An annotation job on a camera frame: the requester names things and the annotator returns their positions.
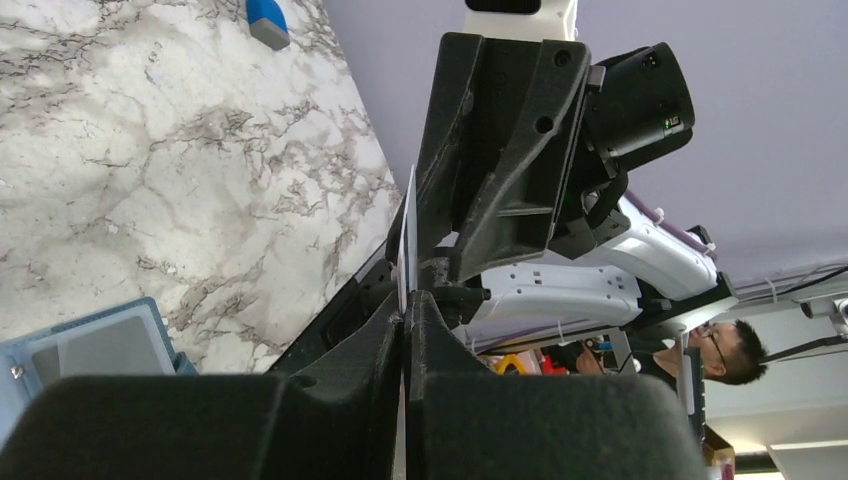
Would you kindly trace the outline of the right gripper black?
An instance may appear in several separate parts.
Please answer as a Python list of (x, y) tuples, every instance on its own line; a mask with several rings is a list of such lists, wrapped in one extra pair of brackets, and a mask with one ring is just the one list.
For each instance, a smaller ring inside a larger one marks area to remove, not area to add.
[(629, 173), (692, 139), (693, 103), (666, 42), (594, 65), (565, 184), (590, 58), (578, 42), (442, 36), (405, 195), (421, 260), (454, 232), (453, 277), (465, 281), (547, 246), (577, 259), (630, 228)]

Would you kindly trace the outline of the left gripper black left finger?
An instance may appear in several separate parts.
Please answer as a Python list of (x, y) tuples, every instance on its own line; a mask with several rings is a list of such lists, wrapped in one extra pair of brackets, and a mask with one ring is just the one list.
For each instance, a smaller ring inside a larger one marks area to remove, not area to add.
[(402, 321), (390, 294), (293, 375), (77, 376), (25, 410), (5, 479), (388, 479)]

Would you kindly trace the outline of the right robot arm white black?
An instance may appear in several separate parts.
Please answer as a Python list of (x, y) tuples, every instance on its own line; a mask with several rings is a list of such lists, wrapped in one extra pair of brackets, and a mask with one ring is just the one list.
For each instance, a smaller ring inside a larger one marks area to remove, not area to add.
[(688, 332), (735, 292), (706, 231), (672, 225), (629, 176), (694, 124), (666, 43), (593, 63), (579, 42), (448, 33), (387, 258), (479, 353)]

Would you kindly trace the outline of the grey card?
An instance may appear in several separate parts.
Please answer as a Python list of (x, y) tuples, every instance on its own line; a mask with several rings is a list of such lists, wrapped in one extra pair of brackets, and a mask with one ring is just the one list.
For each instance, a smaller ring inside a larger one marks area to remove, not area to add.
[(43, 385), (81, 375), (172, 375), (170, 358), (139, 316), (77, 327), (43, 342), (31, 354)]

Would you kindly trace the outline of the blue leather card holder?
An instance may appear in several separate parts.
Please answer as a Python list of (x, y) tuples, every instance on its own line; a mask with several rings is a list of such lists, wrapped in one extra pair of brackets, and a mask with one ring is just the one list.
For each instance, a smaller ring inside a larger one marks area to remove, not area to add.
[(34, 398), (80, 375), (198, 373), (173, 347), (155, 300), (143, 297), (1, 343), (1, 442)]

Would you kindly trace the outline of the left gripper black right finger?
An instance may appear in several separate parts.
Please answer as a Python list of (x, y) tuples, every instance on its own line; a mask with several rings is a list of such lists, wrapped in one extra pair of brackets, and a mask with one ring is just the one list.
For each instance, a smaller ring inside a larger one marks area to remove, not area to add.
[(703, 479), (677, 398), (640, 375), (499, 375), (427, 291), (405, 312), (411, 479)]

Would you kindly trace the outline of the white credit card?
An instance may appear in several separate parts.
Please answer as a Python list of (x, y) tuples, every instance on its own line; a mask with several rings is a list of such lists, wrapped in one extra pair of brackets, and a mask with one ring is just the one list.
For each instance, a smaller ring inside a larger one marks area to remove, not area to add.
[(410, 303), (411, 294), (418, 289), (418, 218), (416, 166), (410, 170), (402, 210), (402, 222), (397, 258), (399, 313), (402, 316)]

